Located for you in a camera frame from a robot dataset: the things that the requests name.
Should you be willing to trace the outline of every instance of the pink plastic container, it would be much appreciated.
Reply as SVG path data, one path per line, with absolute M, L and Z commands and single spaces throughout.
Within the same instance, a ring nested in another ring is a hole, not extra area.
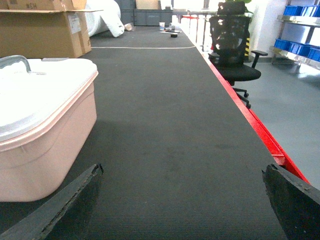
M 63 182 L 96 122 L 87 59 L 28 60 L 0 69 L 0 202 L 29 202 Z

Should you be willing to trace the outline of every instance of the black conveyor belt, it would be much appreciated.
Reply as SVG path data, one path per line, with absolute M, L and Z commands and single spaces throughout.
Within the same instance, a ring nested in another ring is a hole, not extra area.
M 98 66 L 97 122 L 61 188 L 102 163 L 88 239 L 286 239 L 262 178 L 274 159 L 185 34 L 91 45 L 131 48 L 83 56 Z M 0 232 L 45 200 L 0 203 Z

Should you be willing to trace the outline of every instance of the printed label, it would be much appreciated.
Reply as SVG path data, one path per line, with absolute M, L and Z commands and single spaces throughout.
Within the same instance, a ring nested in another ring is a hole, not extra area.
M 27 3 L 26 4 L 27 9 L 37 9 L 37 4 L 36 3 Z
M 69 24 L 71 28 L 71 33 L 75 34 L 81 32 L 80 19 L 76 12 L 68 13 Z

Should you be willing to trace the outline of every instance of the plastic box handle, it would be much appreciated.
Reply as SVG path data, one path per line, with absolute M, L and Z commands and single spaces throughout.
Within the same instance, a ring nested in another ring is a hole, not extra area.
M 5 56 L 3 58 L 0 58 L 0 69 L 3 69 L 6 66 L 10 66 L 19 62 L 23 62 L 26 67 L 27 73 L 31 73 L 31 68 L 28 59 L 21 55 Z

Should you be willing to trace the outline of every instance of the white lid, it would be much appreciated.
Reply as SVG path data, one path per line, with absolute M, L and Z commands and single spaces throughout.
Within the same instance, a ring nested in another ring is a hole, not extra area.
M 29 59 L 0 69 L 0 142 L 37 127 L 97 72 L 87 59 Z

